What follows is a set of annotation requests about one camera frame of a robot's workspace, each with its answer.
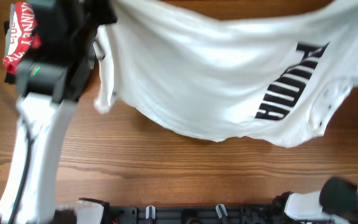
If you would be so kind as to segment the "white t-shirt black print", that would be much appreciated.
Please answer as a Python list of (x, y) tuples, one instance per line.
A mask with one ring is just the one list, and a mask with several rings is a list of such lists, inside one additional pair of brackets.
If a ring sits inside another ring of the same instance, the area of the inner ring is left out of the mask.
[(163, 1), (113, 1), (98, 28), (101, 86), (177, 134), (296, 147), (324, 134), (358, 87), (358, 1), (296, 16), (220, 21)]

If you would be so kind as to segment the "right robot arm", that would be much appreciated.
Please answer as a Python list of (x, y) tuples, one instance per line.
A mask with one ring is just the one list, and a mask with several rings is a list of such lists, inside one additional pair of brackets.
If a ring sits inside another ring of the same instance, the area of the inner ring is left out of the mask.
[(358, 224), (358, 184), (332, 177), (315, 192), (285, 192), (273, 200), (269, 218), (282, 223)]

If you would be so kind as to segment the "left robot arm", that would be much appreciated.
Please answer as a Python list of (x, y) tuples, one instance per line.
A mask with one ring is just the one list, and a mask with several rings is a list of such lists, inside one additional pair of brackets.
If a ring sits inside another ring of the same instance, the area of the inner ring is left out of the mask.
[(16, 68), (16, 141), (0, 223), (58, 223), (55, 186), (66, 131), (97, 60), (98, 28), (115, 24), (109, 0), (31, 1), (36, 27)]

